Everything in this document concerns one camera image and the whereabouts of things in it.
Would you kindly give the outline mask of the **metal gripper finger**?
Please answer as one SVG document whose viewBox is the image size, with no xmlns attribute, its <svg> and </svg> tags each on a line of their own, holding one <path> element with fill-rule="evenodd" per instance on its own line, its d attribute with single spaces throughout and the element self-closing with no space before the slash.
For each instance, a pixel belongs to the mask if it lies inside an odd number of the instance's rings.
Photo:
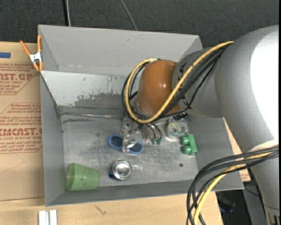
<svg viewBox="0 0 281 225">
<path fill-rule="evenodd" d="M 122 122 L 122 134 L 123 135 L 132 135 L 135 129 L 135 120 L 130 117 L 124 117 Z"/>
<path fill-rule="evenodd" d="M 129 149 L 136 143 L 134 135 L 125 135 L 122 140 L 122 151 L 129 152 Z"/>
</svg>

